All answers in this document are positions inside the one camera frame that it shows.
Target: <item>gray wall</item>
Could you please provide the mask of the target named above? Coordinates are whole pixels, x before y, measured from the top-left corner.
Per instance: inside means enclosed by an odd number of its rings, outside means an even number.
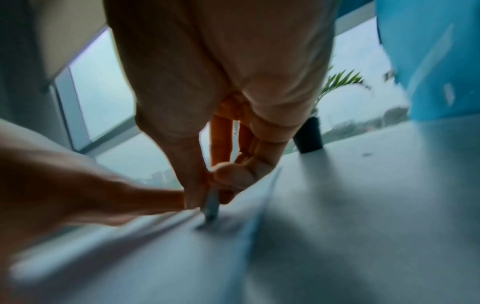
[[[0,117],[70,148],[60,108],[50,93],[28,1],[0,2]]]

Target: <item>black pot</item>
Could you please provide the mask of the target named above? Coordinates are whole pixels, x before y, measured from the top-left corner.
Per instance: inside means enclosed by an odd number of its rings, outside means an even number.
[[[323,148],[320,134],[320,120],[318,117],[310,117],[293,137],[300,154],[313,152]]]

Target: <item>hand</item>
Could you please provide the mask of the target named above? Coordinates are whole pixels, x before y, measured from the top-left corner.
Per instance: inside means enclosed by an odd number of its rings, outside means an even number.
[[[137,124],[164,151],[189,208],[221,202],[271,172],[308,118],[328,69],[338,0],[104,0],[137,98]],[[241,155],[228,162],[232,120]]]
[[[0,181],[0,281],[13,253],[65,222],[94,216],[109,223],[105,219],[109,216],[131,218],[183,209],[182,191],[135,185],[87,157],[2,120]]]

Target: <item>cloudy sky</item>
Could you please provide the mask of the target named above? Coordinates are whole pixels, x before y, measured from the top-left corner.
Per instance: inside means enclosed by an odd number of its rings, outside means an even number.
[[[372,90],[350,86],[325,96],[318,106],[322,132],[345,121],[363,121],[381,116],[395,106],[409,105],[400,87],[383,81],[390,63],[379,45],[375,19],[336,37],[332,64],[331,74],[355,70],[361,73]],[[133,95],[119,66],[109,31],[85,50],[71,65],[71,71],[92,139],[133,114]],[[208,130],[201,133],[200,142],[204,156],[207,156]],[[170,167],[163,153],[143,134],[105,152],[97,157],[97,161],[132,178],[149,178]]]

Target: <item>potted plant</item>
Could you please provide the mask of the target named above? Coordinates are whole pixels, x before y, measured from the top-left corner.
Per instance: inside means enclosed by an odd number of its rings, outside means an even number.
[[[371,89],[370,86],[364,84],[364,79],[362,76],[360,76],[360,73],[356,73],[352,76],[354,70],[351,70],[347,75],[344,76],[345,72],[346,70],[328,77],[328,80],[323,86],[320,95],[317,97],[313,105],[310,117],[293,137],[293,141],[295,142],[295,145],[301,154],[316,151],[323,147],[317,105],[326,94],[340,87],[348,85],[361,85],[367,90]]]

